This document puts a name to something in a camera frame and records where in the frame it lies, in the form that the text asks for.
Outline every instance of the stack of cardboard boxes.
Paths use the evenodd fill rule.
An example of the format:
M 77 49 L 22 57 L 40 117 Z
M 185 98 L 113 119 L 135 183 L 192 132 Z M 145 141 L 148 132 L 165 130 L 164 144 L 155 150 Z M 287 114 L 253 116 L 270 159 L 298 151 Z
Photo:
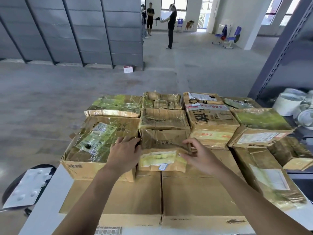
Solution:
M 141 137 L 142 155 L 114 185 L 100 226 L 232 229 L 248 224 L 220 182 L 187 165 L 197 138 L 242 180 L 282 209 L 305 197 L 266 149 L 294 129 L 250 98 L 207 93 L 118 95 L 99 98 L 61 163 L 75 179 L 60 213 L 68 213 L 106 163 L 118 137 Z

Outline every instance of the person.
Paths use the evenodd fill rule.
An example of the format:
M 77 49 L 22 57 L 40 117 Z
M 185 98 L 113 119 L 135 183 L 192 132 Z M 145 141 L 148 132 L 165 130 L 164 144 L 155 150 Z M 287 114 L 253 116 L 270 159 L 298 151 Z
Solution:
M 151 36 L 151 29 L 153 24 L 153 16 L 154 16 L 154 9 L 152 8 L 152 2 L 149 3 L 149 8 L 147 9 L 148 19 L 147 19 L 147 30 L 148 36 Z
M 143 32 L 143 36 L 145 39 L 149 38 L 147 31 L 146 31 L 146 18 L 147 18 L 147 12 L 146 12 L 146 7 L 144 4 L 141 5 L 141 15 L 143 17 L 143 28 L 142 28 L 142 32 Z
M 94 235 L 101 213 L 117 179 L 139 162 L 140 138 L 119 137 L 111 145 L 107 163 L 101 168 L 77 203 L 65 216 L 53 235 Z M 226 167 L 197 139 L 189 138 L 198 151 L 197 157 L 181 154 L 189 164 L 214 176 L 224 186 L 257 235 L 311 235 L 260 193 L 255 191 L 231 169 Z
M 168 21 L 167 23 L 167 28 L 168 28 L 168 46 L 166 47 L 167 49 L 172 49 L 173 45 L 173 33 L 174 33 L 174 28 L 175 28 L 175 21 L 176 21 L 176 16 L 177 16 L 177 11 L 176 7 L 174 4 L 170 5 L 170 11 L 172 11 L 170 17 L 160 20 L 161 23 Z

